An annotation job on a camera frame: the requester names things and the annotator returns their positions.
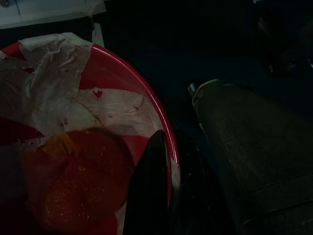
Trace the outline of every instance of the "orange food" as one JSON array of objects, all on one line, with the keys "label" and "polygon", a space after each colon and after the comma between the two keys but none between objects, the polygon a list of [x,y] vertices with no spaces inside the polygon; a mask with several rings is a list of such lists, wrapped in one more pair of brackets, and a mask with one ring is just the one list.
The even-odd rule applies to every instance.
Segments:
[{"label": "orange food", "polygon": [[112,136],[87,130],[52,136],[24,156],[23,169],[37,221],[48,230],[75,232],[121,207],[134,165]]}]

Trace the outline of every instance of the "crumpled paper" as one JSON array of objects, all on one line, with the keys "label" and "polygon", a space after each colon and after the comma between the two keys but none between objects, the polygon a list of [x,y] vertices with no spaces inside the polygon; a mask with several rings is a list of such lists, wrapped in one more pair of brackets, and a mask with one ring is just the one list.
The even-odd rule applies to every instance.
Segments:
[{"label": "crumpled paper", "polygon": [[[6,163],[0,164],[3,168],[0,177],[10,179],[0,181],[0,190],[5,191],[0,202],[24,190],[22,176],[16,168],[19,154],[42,145],[51,135],[105,127],[117,135],[149,138],[156,130],[163,129],[151,101],[143,95],[117,89],[79,90],[91,47],[92,43],[72,33],[63,33],[20,41],[26,60],[0,51],[0,117],[33,127],[44,135],[22,144],[0,144],[0,153],[6,156],[4,161],[13,162],[11,166],[15,167],[10,169]],[[26,70],[29,68],[34,71],[29,73]],[[19,185],[18,189],[12,186],[12,181]],[[115,214],[117,234],[123,231],[125,208],[126,204]]]}]

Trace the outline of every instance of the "dark floor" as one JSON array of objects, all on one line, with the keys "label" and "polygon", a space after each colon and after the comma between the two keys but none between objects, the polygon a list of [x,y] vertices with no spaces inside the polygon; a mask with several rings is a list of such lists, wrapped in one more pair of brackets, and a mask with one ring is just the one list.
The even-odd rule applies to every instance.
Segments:
[{"label": "dark floor", "polygon": [[[175,129],[196,140],[213,171],[214,157],[187,93],[191,81],[218,78],[226,84],[246,86],[313,118],[312,73],[274,77],[269,72],[257,32],[259,11],[260,3],[252,0],[114,0],[107,2],[106,13],[93,19],[101,23],[105,47],[145,77]],[[84,18],[3,29],[0,48],[23,38],[61,32],[91,41],[92,22]],[[194,216],[186,231],[205,231],[199,228],[199,219]]]}]

